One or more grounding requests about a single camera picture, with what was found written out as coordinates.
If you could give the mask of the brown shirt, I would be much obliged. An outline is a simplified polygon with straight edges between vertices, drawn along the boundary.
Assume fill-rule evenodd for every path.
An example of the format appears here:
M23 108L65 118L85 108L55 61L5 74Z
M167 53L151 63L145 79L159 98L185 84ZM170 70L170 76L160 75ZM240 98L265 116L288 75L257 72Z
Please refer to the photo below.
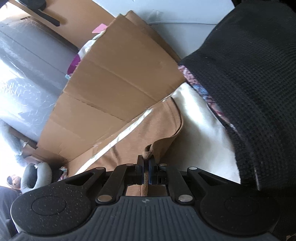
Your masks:
M135 164L139 155L147 161L161 161L183 128L183 118L172 97L153 105L118 132L68 163L68 175L104 167L113 171L123 164Z

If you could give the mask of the white patterned bed sheet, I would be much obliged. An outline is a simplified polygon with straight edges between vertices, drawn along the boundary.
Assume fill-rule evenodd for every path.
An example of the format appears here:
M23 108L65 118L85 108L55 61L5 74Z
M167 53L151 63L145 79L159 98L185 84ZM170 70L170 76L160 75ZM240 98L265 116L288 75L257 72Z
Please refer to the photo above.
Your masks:
M183 116L183 128L162 162L182 171L198 167L240 183L233 144L206 102L187 83L180 85L172 98Z

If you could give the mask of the grey neck pillow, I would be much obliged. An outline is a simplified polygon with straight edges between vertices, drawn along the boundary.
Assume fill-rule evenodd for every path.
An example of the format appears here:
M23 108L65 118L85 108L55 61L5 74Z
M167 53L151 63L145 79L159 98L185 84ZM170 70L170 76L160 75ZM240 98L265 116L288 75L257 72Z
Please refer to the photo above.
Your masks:
M52 170L47 163L41 162L36 167L28 164L21 178L21 192L41 188L52 183Z

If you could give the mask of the large cardboard sheet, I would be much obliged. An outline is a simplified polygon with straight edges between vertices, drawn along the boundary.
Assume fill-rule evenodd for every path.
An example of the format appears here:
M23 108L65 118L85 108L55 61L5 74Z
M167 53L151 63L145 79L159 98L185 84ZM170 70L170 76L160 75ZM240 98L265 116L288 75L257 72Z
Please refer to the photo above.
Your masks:
M172 48L136 13L117 16L79 62L31 157L51 165L85 162L184 77Z

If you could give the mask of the small plush doll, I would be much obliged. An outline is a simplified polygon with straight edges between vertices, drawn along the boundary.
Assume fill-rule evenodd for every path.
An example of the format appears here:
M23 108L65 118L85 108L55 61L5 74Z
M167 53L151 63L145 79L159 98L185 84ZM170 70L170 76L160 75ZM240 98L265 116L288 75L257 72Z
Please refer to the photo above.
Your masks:
M21 177L13 175L13 176L8 176L6 180L7 180L8 185L12 189L15 189L15 190L21 189Z

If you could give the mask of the purple white plastic bag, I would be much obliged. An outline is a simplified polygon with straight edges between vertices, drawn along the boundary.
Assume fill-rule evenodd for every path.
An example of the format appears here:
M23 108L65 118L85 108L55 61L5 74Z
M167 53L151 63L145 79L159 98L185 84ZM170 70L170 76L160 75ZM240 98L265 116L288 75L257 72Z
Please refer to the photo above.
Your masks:
M97 39L99 39L106 29L108 28L105 24L100 24L97 26L92 33L96 34L92 39L88 40L82 48L78 51L74 59L72 60L71 64L68 67L67 74L65 75L65 78L69 80L71 78L71 75L74 73L75 69L77 68L78 64L81 62L81 60L84 58L86 53L90 50L90 48L93 46L93 44L96 42Z

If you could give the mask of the black knit garment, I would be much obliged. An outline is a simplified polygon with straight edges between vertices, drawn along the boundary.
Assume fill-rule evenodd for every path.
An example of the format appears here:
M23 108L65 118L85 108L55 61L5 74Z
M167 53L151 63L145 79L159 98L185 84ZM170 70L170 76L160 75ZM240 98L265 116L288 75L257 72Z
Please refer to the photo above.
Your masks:
M179 62L225 126L241 183L295 189L295 1L242 1Z

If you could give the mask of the grey wrapped appliance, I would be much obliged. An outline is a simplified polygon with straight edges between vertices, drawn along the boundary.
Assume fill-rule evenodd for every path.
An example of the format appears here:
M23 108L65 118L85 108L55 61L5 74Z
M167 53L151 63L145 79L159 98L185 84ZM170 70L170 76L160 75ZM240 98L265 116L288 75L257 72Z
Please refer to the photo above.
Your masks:
M1 119L37 142L77 52L31 17L1 21Z

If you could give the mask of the upright cardboard panel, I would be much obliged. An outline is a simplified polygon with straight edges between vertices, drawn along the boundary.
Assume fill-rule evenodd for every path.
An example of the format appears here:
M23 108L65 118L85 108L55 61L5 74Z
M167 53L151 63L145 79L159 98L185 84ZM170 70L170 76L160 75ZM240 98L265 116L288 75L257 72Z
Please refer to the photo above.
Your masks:
M10 1L10 3L24 10L77 48L81 48L93 38L92 31L97 26L100 24L109 25L114 19L110 13L92 0L47 1L47 7L43 12L60 22L60 26L56 27L18 1Z

